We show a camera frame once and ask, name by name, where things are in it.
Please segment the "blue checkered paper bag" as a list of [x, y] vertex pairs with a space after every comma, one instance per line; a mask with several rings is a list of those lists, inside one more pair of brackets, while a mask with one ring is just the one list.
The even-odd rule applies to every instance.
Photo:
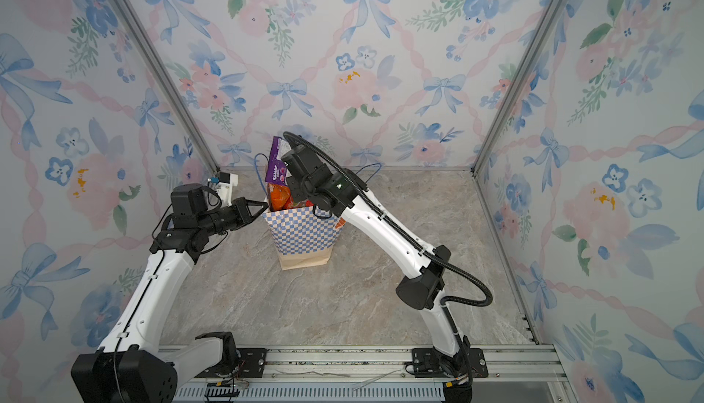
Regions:
[[346, 222], [315, 206], [273, 212], [265, 177], [260, 178], [269, 203], [264, 219], [271, 232], [282, 270], [326, 265]]

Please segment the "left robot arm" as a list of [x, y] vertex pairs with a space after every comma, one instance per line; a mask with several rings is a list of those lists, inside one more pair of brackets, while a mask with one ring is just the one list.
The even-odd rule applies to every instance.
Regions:
[[243, 362], [229, 331], [198, 336], [163, 355], [163, 327], [181, 286], [210, 238], [254, 223], [263, 201], [237, 198], [228, 206], [178, 201], [162, 220], [144, 275], [114, 328], [93, 353], [79, 355], [71, 378], [84, 402], [171, 402], [177, 390], [209, 369], [232, 377]]

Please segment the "orange chip snack packet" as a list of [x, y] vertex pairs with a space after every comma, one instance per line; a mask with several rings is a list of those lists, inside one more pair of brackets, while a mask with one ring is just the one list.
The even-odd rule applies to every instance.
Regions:
[[287, 186], [268, 183], [267, 187], [269, 190], [269, 206], [271, 206], [273, 212], [289, 210], [293, 207], [291, 190]]

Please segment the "right aluminium corner post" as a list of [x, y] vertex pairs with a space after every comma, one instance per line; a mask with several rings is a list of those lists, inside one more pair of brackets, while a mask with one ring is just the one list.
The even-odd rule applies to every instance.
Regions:
[[505, 98], [502, 100], [502, 104], [499, 106], [496, 116], [489, 126], [490, 128], [481, 145], [480, 153], [471, 168], [473, 177], [477, 177], [477, 175], [482, 172], [482, 168], [490, 162], [491, 149], [502, 131], [502, 126], [510, 117], [513, 111], [513, 105], [516, 104], [519, 94], [524, 85], [528, 82], [533, 67], [543, 53], [546, 38], [557, 22], [557, 16], [563, 11], [566, 1], [567, 0], [548, 0], [547, 6], [544, 8], [544, 12], [535, 27], [535, 32], [529, 40], [526, 51], [521, 61], [518, 63], [513, 83], [508, 91], [506, 91]]

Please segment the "purple small snack packet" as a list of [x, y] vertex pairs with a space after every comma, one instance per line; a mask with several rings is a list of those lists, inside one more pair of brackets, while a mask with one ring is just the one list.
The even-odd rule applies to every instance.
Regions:
[[282, 157], [291, 151], [291, 146], [282, 137], [272, 139], [265, 181], [269, 184], [286, 187], [288, 169]]

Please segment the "aluminium corner post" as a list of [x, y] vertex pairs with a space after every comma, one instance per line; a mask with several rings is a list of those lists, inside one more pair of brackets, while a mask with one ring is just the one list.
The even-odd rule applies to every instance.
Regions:
[[119, 18], [124, 22], [130, 37], [134, 39], [136, 47], [142, 59], [148, 66], [148, 71], [152, 74], [156, 84], [161, 90], [163, 96], [172, 107], [172, 111], [179, 119], [185, 133], [189, 135], [194, 143], [195, 150], [200, 154], [205, 167], [211, 174], [216, 174], [220, 170], [220, 166], [216, 163], [216, 159], [205, 141], [201, 131], [196, 125], [196, 120], [186, 108], [179, 91], [173, 80], [171, 79], [168, 69], [163, 63], [159, 53], [154, 47], [148, 33], [139, 19], [139, 16], [133, 7], [130, 0], [109, 0], [115, 7]]
[[482, 172], [482, 168], [490, 162], [491, 149], [502, 131], [502, 126], [510, 117], [513, 111], [513, 105], [516, 104], [519, 94], [524, 85], [528, 82], [533, 67], [543, 53], [546, 38], [557, 22], [557, 16], [563, 11], [566, 1], [567, 0], [548, 0], [547, 6], [544, 8], [544, 12], [535, 27], [535, 32], [529, 40], [526, 51], [521, 61], [518, 63], [513, 83], [508, 91], [506, 91], [505, 98], [502, 100], [502, 104], [499, 106], [496, 116], [489, 126], [490, 128], [481, 145], [480, 153], [471, 168], [473, 177], [477, 177], [477, 175]]

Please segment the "red fruit candy bag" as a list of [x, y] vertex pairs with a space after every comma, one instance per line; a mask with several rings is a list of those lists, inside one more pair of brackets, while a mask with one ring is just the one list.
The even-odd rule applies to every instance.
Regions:
[[311, 201], [300, 201], [300, 202], [291, 202], [290, 206], [288, 209], [301, 209], [301, 208], [306, 208], [306, 207], [313, 207], [314, 204], [311, 203]]

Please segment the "left aluminium corner post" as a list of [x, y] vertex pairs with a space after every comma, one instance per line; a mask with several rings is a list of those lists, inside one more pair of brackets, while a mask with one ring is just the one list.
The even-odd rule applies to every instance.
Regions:
[[163, 63], [159, 53], [154, 47], [148, 33], [139, 19], [139, 16], [133, 7], [130, 0], [109, 0], [115, 7], [119, 18], [124, 22], [130, 37], [134, 39], [136, 47], [142, 59], [148, 66], [148, 71], [152, 74], [156, 84], [161, 90], [163, 96], [172, 107], [172, 111], [179, 119], [185, 133], [189, 135], [194, 143], [195, 150], [200, 154], [205, 167], [211, 174], [216, 174], [220, 170], [220, 166], [216, 163], [216, 159], [205, 141], [201, 131], [196, 125], [196, 120], [186, 108], [179, 91], [173, 80], [171, 79], [168, 69]]

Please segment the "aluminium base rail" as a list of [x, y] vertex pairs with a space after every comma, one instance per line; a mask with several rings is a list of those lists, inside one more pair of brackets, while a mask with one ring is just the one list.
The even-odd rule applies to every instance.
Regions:
[[444, 377], [428, 346], [242, 345], [260, 375], [202, 377], [171, 402], [574, 402], [551, 345], [475, 345], [471, 381]]

